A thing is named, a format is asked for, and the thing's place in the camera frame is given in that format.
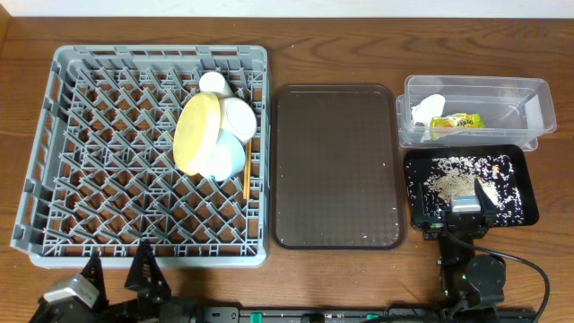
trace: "cup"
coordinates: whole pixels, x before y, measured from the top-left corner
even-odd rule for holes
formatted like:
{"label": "cup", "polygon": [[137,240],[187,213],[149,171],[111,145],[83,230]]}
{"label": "cup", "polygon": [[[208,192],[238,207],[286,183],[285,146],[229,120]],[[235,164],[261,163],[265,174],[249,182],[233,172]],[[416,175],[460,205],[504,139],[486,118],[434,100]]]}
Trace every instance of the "cup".
{"label": "cup", "polygon": [[199,91],[211,92],[218,99],[233,97],[233,91],[225,81],[225,77],[217,72],[207,72],[199,79]]}
{"label": "cup", "polygon": [[219,100],[219,105],[222,112],[220,128],[235,135],[241,144],[248,143],[257,131],[257,119],[253,109],[238,98]]}
{"label": "cup", "polygon": [[245,151],[238,138],[220,129],[217,142],[204,168],[199,173],[205,178],[224,181],[245,167]]}

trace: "yellow snack packet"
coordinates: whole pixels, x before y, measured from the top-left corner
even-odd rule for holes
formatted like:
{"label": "yellow snack packet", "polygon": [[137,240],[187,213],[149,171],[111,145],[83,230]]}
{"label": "yellow snack packet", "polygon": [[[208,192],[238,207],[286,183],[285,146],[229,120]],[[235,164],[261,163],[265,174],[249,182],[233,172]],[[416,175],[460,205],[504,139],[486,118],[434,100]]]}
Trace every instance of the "yellow snack packet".
{"label": "yellow snack packet", "polygon": [[430,122],[430,134],[432,136],[432,140],[437,140],[445,135],[451,135],[451,131],[440,131],[439,128],[445,127],[485,128],[486,125],[481,120],[481,116],[478,113],[455,113],[447,117],[433,118]]}

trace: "dish rack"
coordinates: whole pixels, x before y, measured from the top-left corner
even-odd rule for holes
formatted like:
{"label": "dish rack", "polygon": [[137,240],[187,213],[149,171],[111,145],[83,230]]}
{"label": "dish rack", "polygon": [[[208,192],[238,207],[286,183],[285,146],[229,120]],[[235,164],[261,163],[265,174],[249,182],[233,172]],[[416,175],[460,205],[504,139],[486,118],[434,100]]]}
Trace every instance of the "dish rack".
{"label": "dish rack", "polygon": [[[238,176],[187,176],[178,117],[219,71],[257,115],[250,197]],[[129,267],[139,240],[160,266],[254,267],[267,255],[270,75],[258,46],[65,46],[56,51],[11,246],[36,266]]]}

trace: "wooden table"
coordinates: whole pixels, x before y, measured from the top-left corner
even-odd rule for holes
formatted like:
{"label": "wooden table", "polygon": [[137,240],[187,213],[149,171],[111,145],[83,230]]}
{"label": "wooden table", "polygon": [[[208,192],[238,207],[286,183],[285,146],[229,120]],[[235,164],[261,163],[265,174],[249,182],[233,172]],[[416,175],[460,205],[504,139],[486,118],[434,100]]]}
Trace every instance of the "wooden table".
{"label": "wooden table", "polygon": [[[552,282],[545,322],[574,316],[574,22],[363,19],[12,19],[0,57],[0,321],[24,321],[57,279],[10,248],[14,216],[54,51],[66,44],[258,44],[269,52],[274,91],[288,83],[377,83],[403,93],[410,74],[539,77],[552,89],[558,130],[527,153],[537,225],[492,230],[477,244],[527,258]],[[259,269],[164,270],[176,295],[244,306],[381,308],[440,300],[436,243],[408,231],[393,252],[295,252],[271,243]],[[111,302],[126,270],[105,273]],[[508,267],[505,306],[537,309],[543,282]]]}

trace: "white background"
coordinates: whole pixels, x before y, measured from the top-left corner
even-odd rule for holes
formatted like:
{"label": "white background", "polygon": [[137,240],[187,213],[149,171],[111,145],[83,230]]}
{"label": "white background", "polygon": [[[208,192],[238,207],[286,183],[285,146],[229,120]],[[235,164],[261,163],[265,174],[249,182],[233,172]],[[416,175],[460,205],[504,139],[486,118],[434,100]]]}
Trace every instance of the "white background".
{"label": "white background", "polygon": [[574,18],[574,0],[0,0],[12,16]]}

